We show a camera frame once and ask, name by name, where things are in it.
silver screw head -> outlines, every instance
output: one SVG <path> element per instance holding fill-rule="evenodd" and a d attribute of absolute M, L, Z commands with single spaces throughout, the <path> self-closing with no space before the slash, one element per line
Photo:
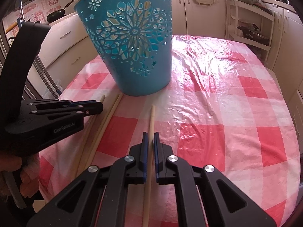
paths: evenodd
<path fill-rule="evenodd" d="M 212 173 L 215 170 L 215 168 L 212 165 L 207 165 L 207 166 L 205 166 L 205 170 L 208 173 Z"/>
<path fill-rule="evenodd" d="M 124 160 L 127 161 L 127 162 L 132 162 L 132 161 L 134 161 L 134 156 L 127 155 L 127 156 L 124 157 Z"/>
<path fill-rule="evenodd" d="M 169 156 L 169 161 L 176 162 L 177 160 L 178 160 L 178 156 L 175 156 L 175 155 Z"/>
<path fill-rule="evenodd" d="M 88 171 L 89 171 L 90 173 L 95 173 L 97 170 L 98 170 L 98 167 L 97 167 L 97 166 L 90 166 L 90 167 L 88 168 Z"/>

plastic table cover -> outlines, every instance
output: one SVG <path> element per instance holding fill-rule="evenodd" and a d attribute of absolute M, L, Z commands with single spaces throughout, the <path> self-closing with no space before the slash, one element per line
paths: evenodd
<path fill-rule="evenodd" d="M 60 96 L 62 100 L 113 99 L 119 90 L 98 56 Z M 93 164 L 109 166 L 141 143 L 151 105 L 155 131 L 174 154 L 194 166 L 212 164 L 281 226 L 294 210 L 300 159 L 296 132 L 275 82 L 244 44 L 174 36 L 172 80 L 149 96 L 123 96 Z M 40 191 L 46 200 L 71 179 L 82 132 L 40 152 Z M 128 191 L 125 226 L 141 226 L 143 185 Z M 150 227 L 178 226 L 174 186 L 152 182 Z"/>

blue plastic bucket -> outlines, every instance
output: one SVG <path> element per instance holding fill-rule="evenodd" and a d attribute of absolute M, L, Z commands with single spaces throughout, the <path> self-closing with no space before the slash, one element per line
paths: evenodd
<path fill-rule="evenodd" d="M 80 0 L 75 10 L 123 93 L 149 95 L 169 83 L 171 0 Z"/>

rolling pin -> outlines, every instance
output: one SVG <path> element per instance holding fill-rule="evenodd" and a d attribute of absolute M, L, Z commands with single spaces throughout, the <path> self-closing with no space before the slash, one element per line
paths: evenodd
<path fill-rule="evenodd" d="M 12 29 L 14 29 L 17 26 L 17 22 L 13 23 L 8 29 L 6 29 L 5 33 L 9 33 Z"/>

kitchen wall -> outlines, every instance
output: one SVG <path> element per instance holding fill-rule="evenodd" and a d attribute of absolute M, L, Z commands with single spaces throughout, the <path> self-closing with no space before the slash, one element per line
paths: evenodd
<path fill-rule="evenodd" d="M 40 20 L 41 23 L 47 23 L 46 17 L 61 8 L 64 8 L 71 0 L 34 0 L 23 7 L 24 16 L 26 20 L 31 20 L 31 22 L 36 22 Z M 74 12 L 74 5 L 77 0 L 72 3 L 68 8 L 65 9 L 65 15 Z M 8 16 L 3 18 L 4 28 L 7 29 L 10 25 L 17 21 L 20 17 L 19 10 L 11 12 Z M 7 37 L 16 36 L 19 29 L 15 27 L 12 31 L 7 34 Z"/>

